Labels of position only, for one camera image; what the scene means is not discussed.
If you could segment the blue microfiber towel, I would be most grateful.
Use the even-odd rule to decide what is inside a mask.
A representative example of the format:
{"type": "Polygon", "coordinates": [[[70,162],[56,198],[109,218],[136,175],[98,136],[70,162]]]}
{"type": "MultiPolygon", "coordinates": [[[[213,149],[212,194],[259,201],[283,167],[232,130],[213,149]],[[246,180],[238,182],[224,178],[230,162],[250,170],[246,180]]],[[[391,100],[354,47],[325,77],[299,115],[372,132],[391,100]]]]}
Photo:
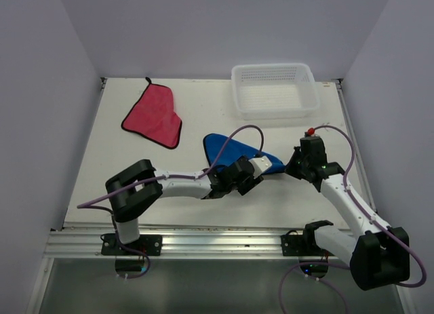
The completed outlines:
{"type": "MultiPolygon", "coordinates": [[[[208,134],[203,138],[203,149],[209,165],[212,165],[216,160],[217,155],[226,140],[227,136],[215,133],[208,134]]],[[[218,171],[221,171],[223,167],[231,165],[241,156],[246,156],[248,159],[251,159],[257,155],[258,149],[232,139],[229,141],[222,155],[217,160],[216,167],[218,168],[218,171]]],[[[266,156],[271,162],[271,168],[267,170],[264,175],[284,173],[285,164],[279,158],[272,154],[265,153],[264,151],[261,155],[266,156]]]]}

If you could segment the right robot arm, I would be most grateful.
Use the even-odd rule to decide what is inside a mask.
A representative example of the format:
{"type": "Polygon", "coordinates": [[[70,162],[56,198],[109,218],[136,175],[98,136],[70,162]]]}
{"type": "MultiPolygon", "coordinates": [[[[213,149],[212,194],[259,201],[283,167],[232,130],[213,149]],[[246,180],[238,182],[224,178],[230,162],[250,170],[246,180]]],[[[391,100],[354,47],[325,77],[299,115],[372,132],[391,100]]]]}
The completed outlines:
{"type": "Polygon", "coordinates": [[[305,225],[302,246],[308,254],[326,250],[349,266],[355,283],[371,290],[401,283],[410,276],[409,237],[401,228],[393,228],[352,189],[344,169],[328,162],[323,140],[305,136],[285,167],[285,173],[306,180],[321,193],[342,216],[351,235],[337,229],[328,220],[305,225]]]}

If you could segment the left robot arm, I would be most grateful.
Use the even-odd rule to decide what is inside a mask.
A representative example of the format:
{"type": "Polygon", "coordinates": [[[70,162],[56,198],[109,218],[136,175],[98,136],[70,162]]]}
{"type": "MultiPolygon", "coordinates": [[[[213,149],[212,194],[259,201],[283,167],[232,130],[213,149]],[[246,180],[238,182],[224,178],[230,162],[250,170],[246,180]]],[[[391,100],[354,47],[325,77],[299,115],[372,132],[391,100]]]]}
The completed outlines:
{"type": "Polygon", "coordinates": [[[140,249],[138,218],[158,199],[220,199],[233,191],[245,195],[263,181],[262,175],[270,168],[271,162],[264,155],[252,159],[241,156],[231,165],[192,174],[158,170],[148,159],[137,161],[105,183],[117,247],[128,255],[140,249]]]}

